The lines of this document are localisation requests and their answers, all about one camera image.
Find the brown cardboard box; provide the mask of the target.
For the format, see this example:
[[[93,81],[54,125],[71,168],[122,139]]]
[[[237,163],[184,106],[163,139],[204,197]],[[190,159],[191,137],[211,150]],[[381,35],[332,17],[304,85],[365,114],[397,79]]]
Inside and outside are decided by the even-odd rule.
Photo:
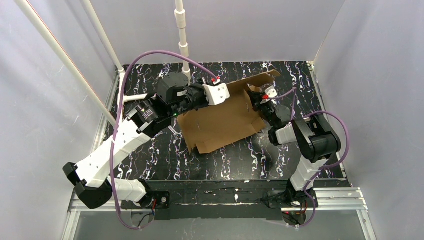
[[[233,81],[227,84],[230,97],[225,102],[178,116],[188,152],[197,149],[200,154],[209,154],[264,129],[266,124],[260,113],[253,110],[247,91],[257,92],[280,75],[271,70]]]

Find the silver wrench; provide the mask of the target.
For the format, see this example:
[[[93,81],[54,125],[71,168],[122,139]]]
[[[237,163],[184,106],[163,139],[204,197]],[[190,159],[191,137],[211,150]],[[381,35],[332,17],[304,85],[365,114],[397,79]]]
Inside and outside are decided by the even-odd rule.
[[[182,138],[182,134],[180,132],[176,131],[174,127],[169,126],[168,129],[172,132],[172,134],[175,136],[176,139]]]

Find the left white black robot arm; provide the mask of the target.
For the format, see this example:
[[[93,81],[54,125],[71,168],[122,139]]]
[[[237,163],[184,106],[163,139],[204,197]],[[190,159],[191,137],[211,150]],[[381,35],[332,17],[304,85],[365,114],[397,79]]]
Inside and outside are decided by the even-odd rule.
[[[146,202],[153,191],[144,180],[112,178],[110,174],[133,151],[168,128],[173,118],[209,105],[205,79],[188,84],[183,73],[171,72],[157,83],[118,126],[117,133],[78,163],[63,167],[80,201],[89,209],[103,206],[116,193],[120,201]]]

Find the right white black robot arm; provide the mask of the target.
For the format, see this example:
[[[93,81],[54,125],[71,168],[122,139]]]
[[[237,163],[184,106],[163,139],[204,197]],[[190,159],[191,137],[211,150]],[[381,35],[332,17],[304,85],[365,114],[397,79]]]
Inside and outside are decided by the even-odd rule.
[[[301,152],[300,162],[286,190],[267,196],[265,200],[281,199],[291,203],[309,198],[315,178],[342,146],[339,136],[325,118],[326,112],[316,111],[305,118],[283,121],[268,94],[253,90],[248,90],[247,94],[253,110],[270,125],[269,141],[274,146],[296,142]]]

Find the white pvc pipe frame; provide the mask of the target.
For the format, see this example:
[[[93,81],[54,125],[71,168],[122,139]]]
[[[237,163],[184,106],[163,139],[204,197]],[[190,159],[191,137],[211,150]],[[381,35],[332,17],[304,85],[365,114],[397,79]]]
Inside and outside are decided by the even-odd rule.
[[[76,64],[77,57],[93,52],[105,70],[116,68],[119,78],[123,77],[124,69],[92,3],[89,0],[17,0],[15,3],[79,81],[105,119],[114,124],[116,118]]]

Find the aluminium rail base frame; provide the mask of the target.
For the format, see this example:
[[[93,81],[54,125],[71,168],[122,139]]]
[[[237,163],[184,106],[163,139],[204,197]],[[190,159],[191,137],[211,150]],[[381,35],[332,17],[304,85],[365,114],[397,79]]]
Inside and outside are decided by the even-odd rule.
[[[315,87],[312,65],[306,61],[265,61],[265,62],[216,62],[201,63],[225,82],[232,82],[245,77],[276,70],[274,85],[279,91],[298,87],[299,99],[294,107],[295,116],[323,110]],[[128,95],[153,91],[157,81],[171,72],[182,70],[182,63],[136,64],[126,82]],[[270,205],[260,202],[267,191],[270,196],[286,188],[289,176],[295,171],[301,154],[295,143],[280,147],[272,146],[268,140],[269,125],[259,133],[236,141],[228,146],[200,154],[195,148],[190,154],[185,141],[175,136],[171,130],[163,130],[158,137],[143,145],[129,155],[117,169],[119,179],[149,180],[148,184],[155,191],[170,193],[170,208],[156,210],[156,219],[146,230],[153,231],[166,224],[186,223],[185,220],[262,220],[278,221],[284,217],[290,224],[302,221],[294,217],[309,218],[313,212],[310,199],[305,213],[296,213],[300,207]],[[329,224],[336,227],[338,217],[351,220],[360,225],[365,233],[368,222],[367,205],[360,188],[350,186],[342,167],[323,171],[315,181],[313,198],[316,212],[308,225]],[[74,239],[82,239],[96,231],[108,232],[98,237],[100,240],[112,238],[112,227],[116,232],[128,230],[123,227],[114,213],[112,201],[96,208],[88,209],[75,199],[71,201],[70,213],[79,215],[78,229],[74,230]]]

